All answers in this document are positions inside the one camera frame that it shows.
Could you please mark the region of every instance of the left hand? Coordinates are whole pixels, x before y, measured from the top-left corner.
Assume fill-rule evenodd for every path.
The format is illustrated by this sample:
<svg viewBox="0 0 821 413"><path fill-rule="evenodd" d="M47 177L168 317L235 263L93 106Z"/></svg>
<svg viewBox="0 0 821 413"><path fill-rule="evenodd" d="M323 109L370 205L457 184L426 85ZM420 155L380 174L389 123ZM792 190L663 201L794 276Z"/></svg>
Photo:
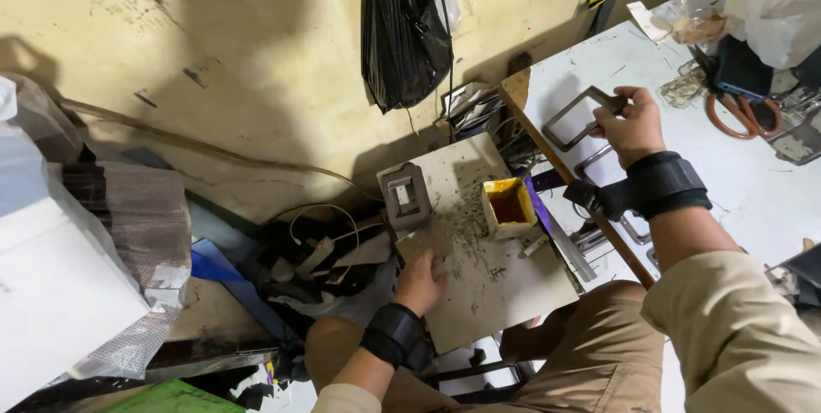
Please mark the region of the left hand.
<svg viewBox="0 0 821 413"><path fill-rule="evenodd" d="M409 264L399 276L393 302L402 304L418 317L428 313L442 299L447 287L447 274L434 277L434 251L425 251Z"/></svg>

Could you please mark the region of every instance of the wall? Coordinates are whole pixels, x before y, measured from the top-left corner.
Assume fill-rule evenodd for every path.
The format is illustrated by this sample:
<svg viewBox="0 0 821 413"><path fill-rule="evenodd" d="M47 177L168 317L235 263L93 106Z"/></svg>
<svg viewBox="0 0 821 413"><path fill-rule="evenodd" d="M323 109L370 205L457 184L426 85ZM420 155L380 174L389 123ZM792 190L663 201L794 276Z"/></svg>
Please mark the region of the wall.
<svg viewBox="0 0 821 413"><path fill-rule="evenodd" d="M626 20L629 1L619 0L611 24ZM455 84L501 80L519 51L539 60L572 46L592 15L584 0L459 4ZM0 0L0 71L165 130L249 156L323 166L371 188L376 171L426 150L439 114L433 96L410 112L382 115L369 104L360 77L360 0ZM252 221L309 201L361 200L327 176L241 166L84 119L94 139L149 146L189 189Z"/></svg>

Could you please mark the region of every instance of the white table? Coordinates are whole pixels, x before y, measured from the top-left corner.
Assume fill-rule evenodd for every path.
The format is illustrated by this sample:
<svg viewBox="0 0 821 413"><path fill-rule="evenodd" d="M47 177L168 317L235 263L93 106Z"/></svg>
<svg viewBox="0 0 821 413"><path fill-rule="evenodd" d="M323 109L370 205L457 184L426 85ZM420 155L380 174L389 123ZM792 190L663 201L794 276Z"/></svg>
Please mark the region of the white table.
<svg viewBox="0 0 821 413"><path fill-rule="evenodd" d="M703 8L721 7L724 0L691 3ZM653 13L664 11L675 11L672 2ZM543 151L549 150L544 147L548 145L560 159L551 161L553 166L572 169L606 143L585 138L568 153L562 153L539 133L542 126L591 85L606 92L621 85L644 86L661 108L667 147L693 164L713 200L713 217L751 255L774 265L802 251L803 238L821 240L821 160L793 166L776 159L774 150L763 139L748 141L724 135L708 120L703 99L695 99L684 109L664 102L658 89L679 77L679 67L692 60L687 46L671 39L657 46L633 21L627 21L511 76L502 88L510 109L530 136ZM592 107L582 110L584 107L578 106L553 126L554 132L567 142L591 121ZM731 115L719 115L726 124L743 130ZM626 177L614 153L590 166L588 174L599 186ZM569 201L559 193L552 198L543 195L547 208L565 231L579 228L582 221L570 209ZM608 238L621 256L630 262L635 259L627 256L634 254L658 279L660 274L647 256L652 244L638 245L621 225L611 225L618 238ZM647 226L639 223L636 229L646 233ZM620 240L622 249L617 244Z"/></svg>
<svg viewBox="0 0 821 413"><path fill-rule="evenodd" d="M470 344L579 299L549 242L522 260L520 239L487 237L482 182L510 177L487 133L410 161L425 174L435 226L452 246L443 264L449 272L446 295L425 316L437 352ZM379 172L378 180L399 167ZM407 234L396 232L397 240ZM531 234L526 236L529 240L543 235L538 227ZM407 254L400 246L400 253L409 262L418 251Z"/></svg>

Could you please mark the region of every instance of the green board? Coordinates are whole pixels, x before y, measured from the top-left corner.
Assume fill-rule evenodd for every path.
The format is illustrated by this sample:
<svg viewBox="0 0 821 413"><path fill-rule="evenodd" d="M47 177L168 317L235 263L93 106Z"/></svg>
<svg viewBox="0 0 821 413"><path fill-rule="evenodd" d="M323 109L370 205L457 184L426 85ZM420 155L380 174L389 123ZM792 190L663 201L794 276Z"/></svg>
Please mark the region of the green board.
<svg viewBox="0 0 821 413"><path fill-rule="evenodd" d="M245 413L245 408L179 379L157 384L100 413Z"/></svg>

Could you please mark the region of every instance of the beige sleeve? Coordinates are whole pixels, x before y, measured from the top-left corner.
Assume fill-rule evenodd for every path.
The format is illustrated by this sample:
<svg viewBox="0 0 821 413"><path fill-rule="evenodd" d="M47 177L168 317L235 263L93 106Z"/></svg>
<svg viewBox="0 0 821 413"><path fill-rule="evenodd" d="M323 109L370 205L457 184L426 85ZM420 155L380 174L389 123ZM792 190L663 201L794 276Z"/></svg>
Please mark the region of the beige sleeve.
<svg viewBox="0 0 821 413"><path fill-rule="evenodd" d="M353 384L329 384L319 392L311 413L381 413L374 394Z"/></svg>
<svg viewBox="0 0 821 413"><path fill-rule="evenodd" d="M681 261L650 289L642 315L670 336L688 411L821 406L821 345L747 254Z"/></svg>

